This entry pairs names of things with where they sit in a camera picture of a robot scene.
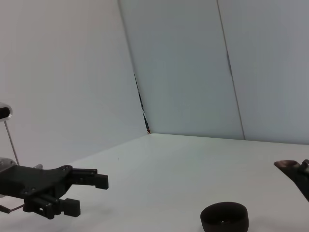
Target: white table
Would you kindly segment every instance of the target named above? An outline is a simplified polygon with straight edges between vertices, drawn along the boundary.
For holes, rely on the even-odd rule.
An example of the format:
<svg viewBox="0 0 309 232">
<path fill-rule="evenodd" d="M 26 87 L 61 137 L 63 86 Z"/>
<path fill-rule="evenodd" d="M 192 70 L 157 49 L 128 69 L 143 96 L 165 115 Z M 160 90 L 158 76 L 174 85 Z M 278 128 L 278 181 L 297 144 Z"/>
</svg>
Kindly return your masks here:
<svg viewBox="0 0 309 232">
<path fill-rule="evenodd" d="M 309 203 L 273 162 L 309 146 L 152 134 L 72 163 L 109 176 L 108 190 L 74 186 L 78 218 L 0 215 L 1 232 L 202 232 L 210 204 L 245 205 L 251 232 L 309 231 Z"/>
</svg>

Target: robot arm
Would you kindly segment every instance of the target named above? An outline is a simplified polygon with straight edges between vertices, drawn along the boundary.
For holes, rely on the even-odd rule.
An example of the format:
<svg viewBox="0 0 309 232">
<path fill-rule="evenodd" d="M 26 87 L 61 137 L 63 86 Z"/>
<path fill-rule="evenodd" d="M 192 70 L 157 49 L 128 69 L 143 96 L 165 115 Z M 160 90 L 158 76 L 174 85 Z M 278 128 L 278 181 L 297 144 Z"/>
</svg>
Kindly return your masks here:
<svg viewBox="0 0 309 232">
<path fill-rule="evenodd" d="M 0 122 L 6 123 L 11 116 L 12 108 L 0 102 Z M 24 205 L 15 209 L 0 205 L 0 212 L 9 214 L 23 208 L 25 212 L 34 212 L 48 219 L 61 212 L 78 217 L 81 214 L 79 201 L 60 197 L 72 185 L 92 185 L 98 189 L 108 189 L 109 186 L 108 176 L 98 174 L 97 169 L 75 169 L 69 165 L 52 170 L 40 168 L 19 166 L 11 159 L 0 158 L 0 197 L 6 195 L 24 200 Z"/>
</svg>

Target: brown cup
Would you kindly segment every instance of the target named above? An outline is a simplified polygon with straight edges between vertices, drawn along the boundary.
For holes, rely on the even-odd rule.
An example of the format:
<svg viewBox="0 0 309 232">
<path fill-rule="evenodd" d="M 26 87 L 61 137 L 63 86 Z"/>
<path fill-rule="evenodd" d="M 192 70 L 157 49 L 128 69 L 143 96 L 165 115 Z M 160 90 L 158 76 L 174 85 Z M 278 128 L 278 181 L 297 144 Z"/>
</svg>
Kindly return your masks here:
<svg viewBox="0 0 309 232">
<path fill-rule="evenodd" d="M 234 202 L 213 204 L 201 213 L 205 232 L 247 232 L 248 211 L 245 206 Z"/>
</svg>

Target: white wall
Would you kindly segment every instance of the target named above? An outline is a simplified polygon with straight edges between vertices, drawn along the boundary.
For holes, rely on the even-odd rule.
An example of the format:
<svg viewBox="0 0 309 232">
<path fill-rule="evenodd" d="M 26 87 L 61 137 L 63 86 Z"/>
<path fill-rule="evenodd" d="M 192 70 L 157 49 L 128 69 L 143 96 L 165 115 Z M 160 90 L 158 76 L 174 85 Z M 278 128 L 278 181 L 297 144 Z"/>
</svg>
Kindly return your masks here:
<svg viewBox="0 0 309 232">
<path fill-rule="evenodd" d="M 309 144 L 309 1 L 219 3 L 246 139 Z"/>
<path fill-rule="evenodd" d="M 243 139 L 216 0 L 120 0 L 151 132 Z"/>
<path fill-rule="evenodd" d="M 0 101 L 26 166 L 145 135 L 117 1 L 1 0 Z"/>
</svg>

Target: black object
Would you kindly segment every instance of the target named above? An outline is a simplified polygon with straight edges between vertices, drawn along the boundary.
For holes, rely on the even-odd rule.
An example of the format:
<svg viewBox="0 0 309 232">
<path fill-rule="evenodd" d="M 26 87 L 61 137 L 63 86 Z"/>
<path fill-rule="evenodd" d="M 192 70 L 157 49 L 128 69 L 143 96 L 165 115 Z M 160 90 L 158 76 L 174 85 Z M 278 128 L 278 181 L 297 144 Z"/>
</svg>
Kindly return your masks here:
<svg viewBox="0 0 309 232">
<path fill-rule="evenodd" d="M 0 108 L 0 119 L 8 117 L 10 113 L 11 112 L 8 107 Z"/>
<path fill-rule="evenodd" d="M 61 212 L 72 217 L 81 214 L 79 201 L 59 199 L 73 184 L 92 185 L 98 189 L 109 187 L 108 176 L 98 174 L 97 169 L 75 169 L 68 165 L 51 170 L 13 166 L 0 172 L 0 194 L 24 199 L 25 212 L 48 219 Z M 0 207 L 5 213 L 13 210 Z"/>
<path fill-rule="evenodd" d="M 247 232 L 248 211 L 245 206 L 234 202 L 213 204 L 201 213 L 205 232 Z"/>
<path fill-rule="evenodd" d="M 294 160 L 281 160 L 275 162 L 274 165 L 296 184 L 309 201 L 309 160 L 304 160 L 302 164 Z"/>
</svg>

